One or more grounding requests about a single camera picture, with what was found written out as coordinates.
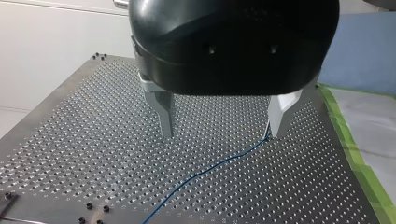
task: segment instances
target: screw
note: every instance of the screw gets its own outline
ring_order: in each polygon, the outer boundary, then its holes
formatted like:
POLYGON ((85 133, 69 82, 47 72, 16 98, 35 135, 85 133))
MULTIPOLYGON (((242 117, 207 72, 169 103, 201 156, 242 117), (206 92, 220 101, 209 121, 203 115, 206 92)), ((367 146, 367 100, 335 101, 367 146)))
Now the screw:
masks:
POLYGON ((91 203, 87 203, 86 207, 88 210, 91 210, 93 208, 93 205, 91 203))
POLYGON ((10 199, 11 197, 12 197, 12 193, 11 192, 7 192, 6 194, 5 194, 5 198, 6 199, 10 199))
POLYGON ((84 224, 85 223, 85 218, 81 217, 78 219, 78 224, 84 224))
POLYGON ((103 211, 104 212, 109 212, 110 211, 110 207, 108 205, 103 206, 103 211))

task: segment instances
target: blue cable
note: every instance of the blue cable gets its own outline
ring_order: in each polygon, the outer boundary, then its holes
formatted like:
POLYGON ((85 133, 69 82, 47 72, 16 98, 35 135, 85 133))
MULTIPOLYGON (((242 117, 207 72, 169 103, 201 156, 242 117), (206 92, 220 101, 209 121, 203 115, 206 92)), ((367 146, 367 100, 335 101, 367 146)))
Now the blue cable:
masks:
POLYGON ((228 158, 228 159, 225 159, 225 160, 223 160, 223 161, 219 161, 218 163, 216 163, 216 164, 214 164, 213 166, 211 166, 209 169, 207 169, 207 170, 204 170, 204 171, 202 171, 201 173, 198 173, 198 174, 196 174, 196 175, 193 175, 193 176, 191 176, 190 178, 188 178, 186 181, 184 181, 183 183, 181 183, 177 188, 175 188, 166 198, 165 198, 165 200, 163 200, 161 203, 160 203, 160 205, 158 205, 158 207, 143 221, 143 224, 146 224, 146 223, 148 223, 149 222, 149 220, 152 218, 152 217, 154 217, 154 215, 158 212, 158 210, 160 210, 160 208, 179 190, 179 189, 181 189, 183 186, 185 186, 187 183, 189 183, 191 180, 193 180, 195 177, 197 177, 197 176, 199 176, 199 175, 204 175, 204 174, 206 174, 207 172, 209 172, 209 171, 211 171, 211 170, 213 170, 213 169, 215 169, 216 167, 218 167, 218 166, 220 166, 220 165, 222 165, 222 164, 224 164, 225 162, 227 162, 227 161, 230 161, 230 160, 233 160, 233 159, 238 159, 238 158, 241 158, 241 157, 243 157, 243 156, 245 156, 246 154, 248 154, 249 152, 251 152, 251 151, 253 151, 254 149, 256 149, 257 147, 259 147, 262 143, 264 143, 265 141, 267 141, 268 140, 268 138, 269 138, 269 136, 270 136, 270 134, 271 133, 268 133, 258 144, 256 144, 254 147, 252 147, 251 149, 249 149, 249 150, 247 150, 247 151, 245 151, 245 152, 242 152, 242 153, 239 153, 239 154, 237 154, 237 155, 235 155, 235 156, 232 156, 232 157, 230 157, 230 158, 228 158))

